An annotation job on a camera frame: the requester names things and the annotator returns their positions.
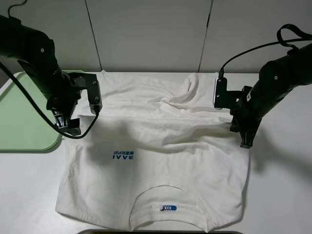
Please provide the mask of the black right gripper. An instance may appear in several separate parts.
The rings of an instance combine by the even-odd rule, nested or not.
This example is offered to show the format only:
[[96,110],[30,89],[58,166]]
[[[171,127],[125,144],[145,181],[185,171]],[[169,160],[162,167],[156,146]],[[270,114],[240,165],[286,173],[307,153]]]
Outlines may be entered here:
[[239,133],[241,136],[241,148],[251,148],[256,132],[259,128],[261,120],[254,117],[253,111],[249,109],[247,102],[247,94],[243,94],[234,107],[230,110],[233,116],[230,131]]

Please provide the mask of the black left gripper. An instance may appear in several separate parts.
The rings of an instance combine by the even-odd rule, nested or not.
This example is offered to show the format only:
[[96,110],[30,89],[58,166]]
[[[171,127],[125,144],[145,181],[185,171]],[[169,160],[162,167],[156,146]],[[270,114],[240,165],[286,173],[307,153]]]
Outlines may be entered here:
[[62,128],[62,132],[71,136],[81,134],[79,118],[71,119],[78,100],[81,98],[81,90],[74,86],[77,73],[62,73],[65,86],[61,86],[58,93],[52,94],[47,100],[46,109],[52,111],[55,125]]

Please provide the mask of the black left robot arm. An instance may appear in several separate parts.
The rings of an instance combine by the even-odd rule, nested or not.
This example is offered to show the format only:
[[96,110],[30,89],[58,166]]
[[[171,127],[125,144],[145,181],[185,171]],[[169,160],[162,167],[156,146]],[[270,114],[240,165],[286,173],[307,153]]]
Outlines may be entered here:
[[71,118],[80,93],[73,87],[69,74],[61,71],[55,57],[54,41],[41,31],[23,26],[17,18],[1,16],[0,54],[17,59],[46,98],[46,109],[53,113],[56,123],[51,123],[17,78],[1,65],[1,69],[18,86],[39,115],[59,134],[72,139],[82,138],[79,120]]

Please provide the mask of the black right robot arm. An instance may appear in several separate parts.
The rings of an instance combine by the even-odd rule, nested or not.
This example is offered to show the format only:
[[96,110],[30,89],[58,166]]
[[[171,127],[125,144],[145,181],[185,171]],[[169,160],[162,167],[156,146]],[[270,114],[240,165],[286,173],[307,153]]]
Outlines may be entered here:
[[249,149],[263,117],[295,87],[312,83],[312,45],[267,62],[259,72],[259,80],[243,92],[231,110],[231,131],[239,132],[240,147]]

